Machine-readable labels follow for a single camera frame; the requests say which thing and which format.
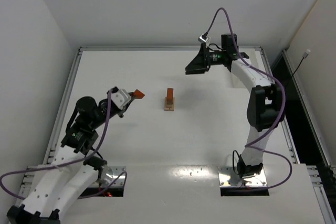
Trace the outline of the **red-brown wedge block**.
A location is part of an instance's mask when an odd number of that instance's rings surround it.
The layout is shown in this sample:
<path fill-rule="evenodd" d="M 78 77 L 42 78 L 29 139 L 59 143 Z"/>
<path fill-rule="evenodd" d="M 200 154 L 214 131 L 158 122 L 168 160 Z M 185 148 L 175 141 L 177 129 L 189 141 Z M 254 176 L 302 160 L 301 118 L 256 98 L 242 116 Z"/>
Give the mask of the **red-brown wedge block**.
<path fill-rule="evenodd" d="M 144 98 L 145 94 L 143 92 L 141 92 L 140 90 L 136 89 L 134 92 L 133 92 L 133 95 L 132 97 L 134 99 L 142 99 Z"/>

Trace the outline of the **light long wood block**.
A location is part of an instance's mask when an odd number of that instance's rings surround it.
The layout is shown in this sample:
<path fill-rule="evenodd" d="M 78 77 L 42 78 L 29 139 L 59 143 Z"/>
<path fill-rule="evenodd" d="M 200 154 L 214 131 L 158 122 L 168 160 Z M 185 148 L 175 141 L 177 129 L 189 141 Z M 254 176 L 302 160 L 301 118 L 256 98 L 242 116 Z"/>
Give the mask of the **light long wood block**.
<path fill-rule="evenodd" d="M 171 108 L 170 108 L 170 111 L 174 111 L 174 110 L 175 110 L 175 97 L 173 97 Z"/>
<path fill-rule="evenodd" d="M 168 103 L 167 98 L 164 99 L 164 111 L 169 111 L 171 105 Z"/>

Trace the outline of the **red-brown notched block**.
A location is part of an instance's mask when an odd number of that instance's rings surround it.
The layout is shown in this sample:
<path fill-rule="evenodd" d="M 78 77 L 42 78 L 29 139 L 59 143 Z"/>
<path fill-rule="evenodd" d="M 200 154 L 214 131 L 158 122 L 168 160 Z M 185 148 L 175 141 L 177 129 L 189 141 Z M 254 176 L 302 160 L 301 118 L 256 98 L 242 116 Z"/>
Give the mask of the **red-brown notched block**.
<path fill-rule="evenodd" d="M 173 88 L 167 88 L 167 93 L 166 93 L 166 98 L 167 100 L 172 100 L 173 99 Z"/>

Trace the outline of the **white plastic box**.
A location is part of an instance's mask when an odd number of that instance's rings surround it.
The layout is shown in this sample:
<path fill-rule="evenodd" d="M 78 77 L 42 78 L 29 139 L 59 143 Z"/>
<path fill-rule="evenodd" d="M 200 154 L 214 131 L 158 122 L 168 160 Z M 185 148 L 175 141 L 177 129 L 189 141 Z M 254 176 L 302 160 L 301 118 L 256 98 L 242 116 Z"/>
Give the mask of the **white plastic box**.
<path fill-rule="evenodd" d="M 246 53 L 249 56 L 252 65 L 254 67 L 259 67 L 259 60 L 261 60 L 261 58 L 256 55 L 256 51 L 254 48 L 240 48 L 239 52 L 241 54 L 243 52 Z M 231 74 L 231 78 L 233 88 L 245 88 L 244 84 L 234 74 Z"/>

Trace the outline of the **dark striped wood block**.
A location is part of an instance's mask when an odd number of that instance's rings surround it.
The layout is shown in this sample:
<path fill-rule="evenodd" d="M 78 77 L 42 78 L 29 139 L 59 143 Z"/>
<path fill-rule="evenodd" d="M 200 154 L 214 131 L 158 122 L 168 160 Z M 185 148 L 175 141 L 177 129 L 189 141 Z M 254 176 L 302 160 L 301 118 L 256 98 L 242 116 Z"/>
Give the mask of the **dark striped wood block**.
<path fill-rule="evenodd" d="M 168 104 L 168 105 L 172 105 L 174 103 L 174 100 L 167 100 L 166 101 L 166 104 Z"/>

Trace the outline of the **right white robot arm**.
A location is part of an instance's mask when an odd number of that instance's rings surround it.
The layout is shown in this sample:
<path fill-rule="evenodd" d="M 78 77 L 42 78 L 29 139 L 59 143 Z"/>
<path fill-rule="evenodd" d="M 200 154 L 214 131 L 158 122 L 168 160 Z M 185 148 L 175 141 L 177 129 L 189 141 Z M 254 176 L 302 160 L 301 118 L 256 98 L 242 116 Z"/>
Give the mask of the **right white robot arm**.
<path fill-rule="evenodd" d="M 249 56 L 237 52 L 234 44 L 235 34 L 222 35 L 222 48 L 211 50 L 209 37 L 199 37 L 200 50 L 185 67 L 186 75 L 204 74 L 211 66 L 223 65 L 239 79 L 248 90 L 250 97 L 247 107 L 247 120 L 250 125 L 246 146 L 238 158 L 234 171 L 241 177 L 252 177 L 261 172 L 263 151 L 269 134 L 282 121 L 282 91 L 278 84 L 272 83 L 266 74 L 253 66 Z"/>

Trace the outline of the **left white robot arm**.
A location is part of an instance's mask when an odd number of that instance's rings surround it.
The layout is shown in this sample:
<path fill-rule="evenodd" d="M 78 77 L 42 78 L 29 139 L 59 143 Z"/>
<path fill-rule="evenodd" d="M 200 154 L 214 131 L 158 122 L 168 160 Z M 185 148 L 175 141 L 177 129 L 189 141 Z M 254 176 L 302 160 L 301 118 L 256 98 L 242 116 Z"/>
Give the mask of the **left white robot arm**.
<path fill-rule="evenodd" d="M 7 212 L 9 223 L 61 223 L 66 212 L 82 193 L 94 182 L 104 180 L 107 161 L 96 156 L 99 141 L 101 147 L 108 122 L 122 118 L 129 105 L 137 98 L 135 92 L 117 87 L 107 92 L 107 98 L 96 102 L 92 97 L 82 97 L 75 105 L 66 126 L 66 134 L 39 183 L 22 200 L 19 206 L 11 206 Z"/>

